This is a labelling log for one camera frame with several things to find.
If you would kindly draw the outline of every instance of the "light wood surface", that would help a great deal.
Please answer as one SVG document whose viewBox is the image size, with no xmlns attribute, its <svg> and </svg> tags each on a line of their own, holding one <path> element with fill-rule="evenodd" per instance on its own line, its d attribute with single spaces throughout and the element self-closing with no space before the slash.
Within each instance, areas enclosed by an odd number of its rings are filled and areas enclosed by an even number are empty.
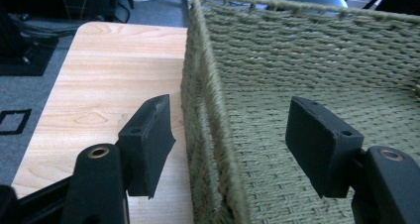
<svg viewBox="0 0 420 224">
<path fill-rule="evenodd" d="M 88 23 L 78 30 L 13 182 L 18 196 L 72 174 L 77 155 L 118 132 L 149 98 L 170 95 L 170 152 L 155 198 L 130 197 L 131 223 L 192 223 L 180 81 L 186 29 Z"/>
</svg>

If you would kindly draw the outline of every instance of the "green woven basket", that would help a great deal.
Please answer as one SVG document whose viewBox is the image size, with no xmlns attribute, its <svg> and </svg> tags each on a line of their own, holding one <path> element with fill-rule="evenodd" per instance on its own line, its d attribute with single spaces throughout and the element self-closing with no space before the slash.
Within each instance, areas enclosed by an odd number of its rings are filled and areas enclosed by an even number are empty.
<svg viewBox="0 0 420 224">
<path fill-rule="evenodd" d="M 291 96 L 420 164 L 420 18 L 283 0 L 192 0 L 182 80 L 197 223 L 354 223 L 284 143 Z"/>
</svg>

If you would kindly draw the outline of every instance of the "table top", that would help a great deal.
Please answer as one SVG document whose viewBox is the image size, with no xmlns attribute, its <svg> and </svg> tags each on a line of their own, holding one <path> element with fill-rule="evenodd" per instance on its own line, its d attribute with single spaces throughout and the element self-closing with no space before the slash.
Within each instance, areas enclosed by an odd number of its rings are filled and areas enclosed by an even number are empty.
<svg viewBox="0 0 420 224">
<path fill-rule="evenodd" d="M 85 148 L 114 144 L 149 98 L 170 96 L 176 139 L 155 198 L 130 197 L 131 223 L 192 223 L 180 81 L 186 29 L 88 23 L 77 31 L 13 187 L 19 197 L 72 174 Z"/>
</svg>

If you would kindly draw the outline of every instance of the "gray carpet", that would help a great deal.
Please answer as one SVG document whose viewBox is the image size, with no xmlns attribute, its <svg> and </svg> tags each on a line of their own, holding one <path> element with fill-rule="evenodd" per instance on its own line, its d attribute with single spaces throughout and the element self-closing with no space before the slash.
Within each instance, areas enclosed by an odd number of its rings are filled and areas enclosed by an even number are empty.
<svg viewBox="0 0 420 224">
<path fill-rule="evenodd" d="M 128 7 L 127 0 L 120 0 Z M 129 24 L 187 27 L 187 0 L 151 0 L 135 2 L 135 9 L 130 10 Z M 121 6 L 116 16 L 125 20 L 127 12 Z M 39 27 L 55 27 L 73 22 L 34 18 L 28 22 Z M 0 112 L 32 109 L 29 120 L 19 135 L 0 135 L 0 184 L 13 182 L 25 150 L 31 141 L 35 128 L 44 110 L 56 77 L 72 42 L 72 37 L 61 38 L 43 76 L 0 76 Z M 22 116 L 8 116 L 0 124 L 0 132 L 14 130 Z"/>
</svg>

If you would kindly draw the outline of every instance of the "woven basket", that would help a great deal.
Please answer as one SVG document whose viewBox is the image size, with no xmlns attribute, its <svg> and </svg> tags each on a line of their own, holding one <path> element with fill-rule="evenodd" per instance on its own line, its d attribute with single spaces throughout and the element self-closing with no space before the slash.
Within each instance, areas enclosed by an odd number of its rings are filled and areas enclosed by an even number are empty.
<svg viewBox="0 0 420 224">
<path fill-rule="evenodd" d="M 197 223 L 354 223 L 284 143 L 291 96 L 420 164 L 420 18 L 283 0 L 192 0 L 182 108 Z"/>
</svg>

